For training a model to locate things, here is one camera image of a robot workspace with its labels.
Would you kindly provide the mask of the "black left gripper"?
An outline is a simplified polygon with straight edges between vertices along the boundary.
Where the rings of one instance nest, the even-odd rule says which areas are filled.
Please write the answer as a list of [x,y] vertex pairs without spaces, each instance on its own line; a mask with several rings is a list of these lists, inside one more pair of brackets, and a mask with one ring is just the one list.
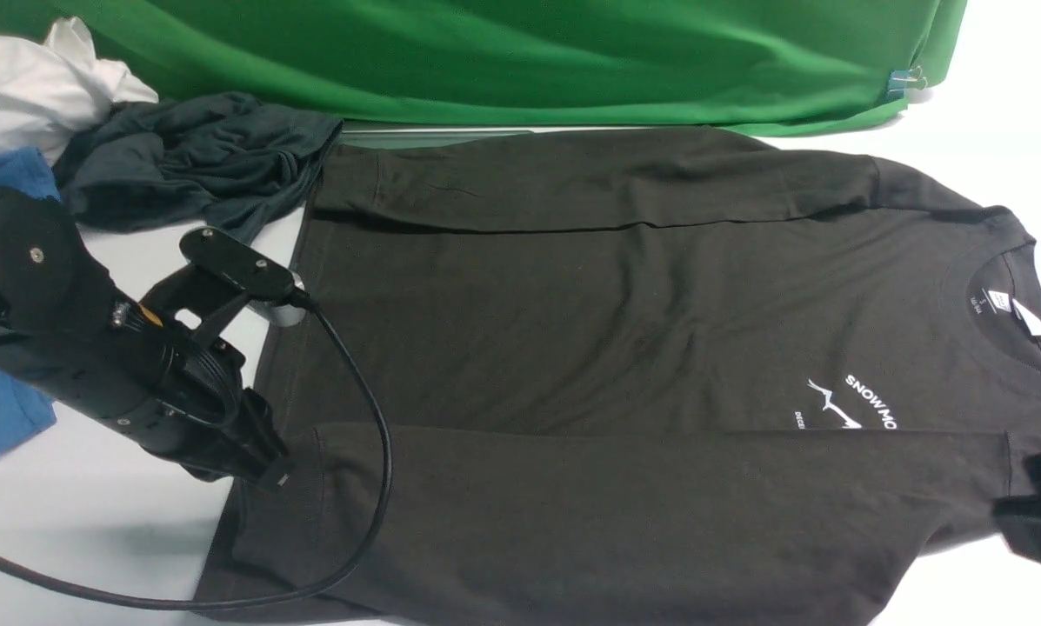
[[242,354],[201,346],[191,330],[112,296],[94,337],[94,417],[193,475],[229,475],[274,491],[293,461],[272,408],[244,387]]

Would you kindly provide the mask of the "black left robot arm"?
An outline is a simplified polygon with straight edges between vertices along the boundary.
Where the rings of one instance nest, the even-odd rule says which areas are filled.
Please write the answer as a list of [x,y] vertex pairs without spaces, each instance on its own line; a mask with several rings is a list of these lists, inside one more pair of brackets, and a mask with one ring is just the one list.
[[289,304],[295,277],[213,227],[179,246],[182,269],[135,300],[58,202],[0,189],[0,371],[199,480],[281,487],[289,452],[222,334]]

